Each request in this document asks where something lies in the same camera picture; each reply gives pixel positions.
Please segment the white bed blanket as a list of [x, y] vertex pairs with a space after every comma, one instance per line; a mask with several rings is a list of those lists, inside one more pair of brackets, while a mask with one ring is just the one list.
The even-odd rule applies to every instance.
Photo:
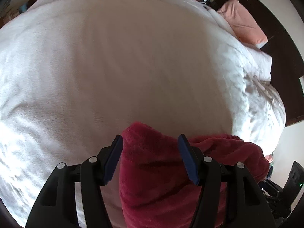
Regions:
[[217, 16], [193, 0], [38, 0], [1, 28], [1, 199], [19, 225], [57, 163], [135, 121], [276, 149], [272, 60]]

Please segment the pink pillow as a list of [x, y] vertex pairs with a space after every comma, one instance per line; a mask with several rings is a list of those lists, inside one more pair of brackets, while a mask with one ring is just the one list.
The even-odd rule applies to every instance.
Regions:
[[242, 43], [262, 48], [268, 42], [266, 34], [238, 0], [227, 1], [217, 12], [226, 20]]

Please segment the dark wooden headboard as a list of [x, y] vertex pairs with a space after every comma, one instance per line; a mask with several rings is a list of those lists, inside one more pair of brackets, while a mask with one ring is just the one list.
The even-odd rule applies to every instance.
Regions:
[[[213, 0], [218, 10], [229, 0]], [[259, 0], [238, 0], [268, 38], [262, 51], [272, 58], [271, 85], [278, 91], [286, 111], [286, 126], [303, 121], [303, 58], [293, 39], [275, 15]]]

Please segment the red fleece pants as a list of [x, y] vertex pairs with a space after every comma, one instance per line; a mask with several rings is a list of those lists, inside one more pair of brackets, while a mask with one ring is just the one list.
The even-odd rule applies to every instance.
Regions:
[[[176, 138], [143, 123], [122, 133], [120, 199], [128, 227], [189, 227], [200, 188], [189, 179]], [[257, 182], [269, 170], [262, 149], [228, 134], [189, 140], [205, 155], [225, 165], [242, 162]]]

